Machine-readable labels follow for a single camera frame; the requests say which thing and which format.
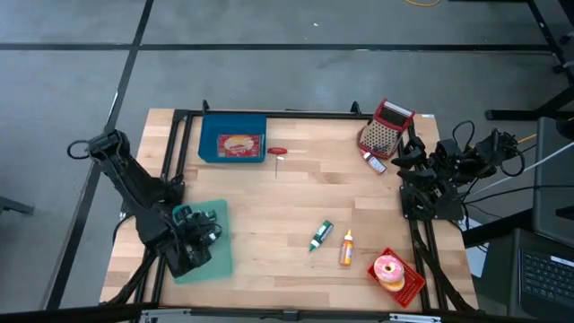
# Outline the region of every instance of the donut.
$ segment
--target donut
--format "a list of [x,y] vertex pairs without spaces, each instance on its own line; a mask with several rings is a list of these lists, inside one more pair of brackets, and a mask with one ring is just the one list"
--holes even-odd
[[396,283],[383,283],[378,281],[383,288],[388,290],[389,292],[398,292],[403,289],[404,287],[404,277]]
[[393,256],[381,256],[375,260],[375,275],[383,283],[396,283],[403,279],[403,264]]

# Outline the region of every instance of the wooden tabletop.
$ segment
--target wooden tabletop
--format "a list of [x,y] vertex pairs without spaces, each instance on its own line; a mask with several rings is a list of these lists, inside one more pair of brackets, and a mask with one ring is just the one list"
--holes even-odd
[[[173,109],[151,109],[137,160],[159,176],[170,133]],[[267,119],[267,146],[289,150],[280,161],[206,163],[197,155],[201,118],[194,118],[187,160],[185,201],[224,198],[229,203],[234,274],[200,284],[175,284],[166,270],[162,306],[300,310],[420,310],[419,297],[408,309],[395,303],[367,276],[367,267],[390,247],[412,267],[413,248],[398,195],[398,168],[384,161],[378,176],[362,159],[355,143],[362,120]],[[417,115],[417,134],[434,150],[439,140],[433,116]],[[175,170],[183,123],[178,131]],[[313,234],[324,220],[335,227],[318,249],[309,253]],[[338,264],[344,234],[352,230],[351,267]],[[465,246],[457,228],[435,221],[434,231],[444,272],[468,303],[477,307]],[[102,301],[119,292],[142,261],[144,246],[135,221],[117,233]],[[431,306],[437,308],[430,270],[426,268]],[[144,298],[151,299],[155,266]]]

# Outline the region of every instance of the green towel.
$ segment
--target green towel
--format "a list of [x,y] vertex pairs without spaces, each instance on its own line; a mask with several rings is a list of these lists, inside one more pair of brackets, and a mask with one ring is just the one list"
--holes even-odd
[[[219,199],[202,203],[187,203],[194,211],[212,211],[217,213],[216,223],[222,227],[222,236],[209,247],[211,260],[199,268],[175,279],[176,284],[194,284],[223,279],[233,274],[233,254],[231,251],[230,218],[227,214],[227,201]],[[183,205],[173,209],[176,213]]]

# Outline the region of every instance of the mustard bottle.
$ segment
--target mustard bottle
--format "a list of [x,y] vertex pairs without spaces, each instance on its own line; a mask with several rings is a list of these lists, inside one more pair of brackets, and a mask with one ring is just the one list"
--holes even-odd
[[343,266],[350,266],[352,258],[352,235],[351,229],[344,236],[343,246],[341,247],[341,258],[339,263]]

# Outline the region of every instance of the gray floor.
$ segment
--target gray floor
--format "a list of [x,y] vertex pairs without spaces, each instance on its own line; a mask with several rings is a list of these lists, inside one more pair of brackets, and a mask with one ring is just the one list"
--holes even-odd
[[[556,1],[538,1],[552,32],[570,29]],[[144,0],[0,2],[0,42],[131,42]],[[144,43],[544,43],[525,4],[401,0],[156,0]],[[0,312],[41,306],[89,163],[69,142],[97,135],[127,53],[0,51],[0,196],[34,204],[32,217],[0,216]],[[472,118],[475,138],[493,127],[517,137],[535,123],[487,122],[486,109],[532,109],[567,82],[552,56],[405,52],[140,52],[117,128],[139,144],[148,108],[365,111],[382,97],[439,121],[442,137]],[[534,151],[528,153],[529,163]],[[498,179],[486,179],[486,185]],[[503,186],[532,185],[525,174]],[[63,306],[96,304],[117,222],[119,195],[100,179]],[[508,215],[531,192],[481,204]],[[471,210],[479,222],[493,220]],[[481,306],[493,308],[488,300]]]

